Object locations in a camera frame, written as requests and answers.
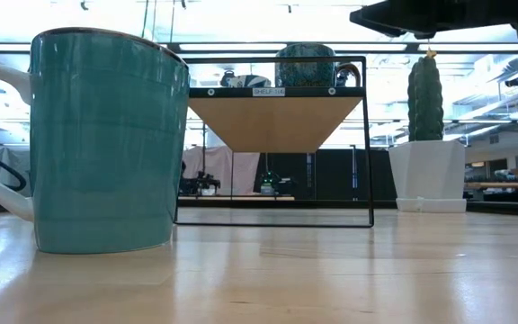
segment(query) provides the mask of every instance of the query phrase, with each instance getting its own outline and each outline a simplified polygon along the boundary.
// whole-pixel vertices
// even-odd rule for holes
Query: potted cactus
[[[402,212],[465,212],[465,148],[442,140],[439,70],[429,51],[409,75],[409,141],[389,150]]]

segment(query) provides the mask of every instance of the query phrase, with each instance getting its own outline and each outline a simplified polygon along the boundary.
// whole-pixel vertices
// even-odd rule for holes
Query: white wall
[[[499,142],[489,143],[490,134],[479,137],[478,140],[470,142],[467,148],[467,163],[491,161],[496,159],[507,159],[509,168],[516,167],[516,157],[518,157],[518,132],[502,131],[499,133]]]

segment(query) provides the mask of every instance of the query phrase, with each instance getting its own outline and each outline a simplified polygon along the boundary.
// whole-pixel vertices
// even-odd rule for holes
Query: teal pot
[[[334,57],[333,49],[317,43],[297,43],[277,52],[278,58]],[[334,62],[276,63],[276,86],[345,86],[347,77],[355,77],[361,86],[359,69],[351,63]]]
[[[168,241],[189,98],[173,52],[113,31],[45,31],[30,73],[0,79],[31,105],[31,194],[0,204],[34,221],[41,251],[108,253]]]

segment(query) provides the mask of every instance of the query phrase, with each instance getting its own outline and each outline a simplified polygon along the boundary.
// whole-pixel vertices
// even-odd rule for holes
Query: wooden tabletop
[[[180,217],[361,218],[354,210],[179,209]],[[171,244],[37,252],[0,215],[0,324],[518,324],[518,216],[377,210],[374,229],[178,226]]]

